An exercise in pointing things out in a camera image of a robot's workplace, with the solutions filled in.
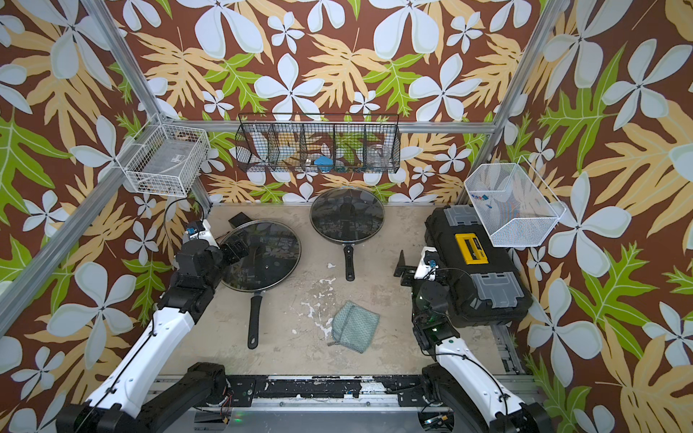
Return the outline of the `green microfibre cloth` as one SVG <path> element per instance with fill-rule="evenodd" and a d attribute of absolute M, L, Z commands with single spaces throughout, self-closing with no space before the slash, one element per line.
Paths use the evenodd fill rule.
<path fill-rule="evenodd" d="M 359 354 L 370 347 L 380 316 L 352 301 L 347 301 L 335 315 L 332 325 L 332 341 L 329 346 L 344 346 Z"/>

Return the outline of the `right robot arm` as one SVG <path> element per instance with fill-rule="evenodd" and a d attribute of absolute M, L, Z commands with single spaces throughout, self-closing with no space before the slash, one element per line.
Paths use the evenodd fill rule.
<path fill-rule="evenodd" d="M 449 269 L 433 247 L 417 265 L 400 253 L 393 276 L 411 289 L 411 323 L 420 351 L 434 361 L 422 369 L 426 399 L 451 409 L 454 432 L 552 432 L 547 411 L 508 390 L 473 355 L 448 317 Z"/>

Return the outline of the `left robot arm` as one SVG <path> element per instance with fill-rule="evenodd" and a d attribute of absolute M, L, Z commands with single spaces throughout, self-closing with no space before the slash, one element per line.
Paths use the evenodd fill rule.
<path fill-rule="evenodd" d="M 197 363 L 164 392 L 148 400 L 150 388 L 176 347 L 200 321 L 224 272 L 249 253 L 238 237 L 217 245 L 191 239 L 176 255 L 180 266 L 144 334 L 112 375 L 82 404 L 57 415 L 59 432 L 164 432 L 189 409 L 222 403 L 227 395 L 224 366 Z"/>

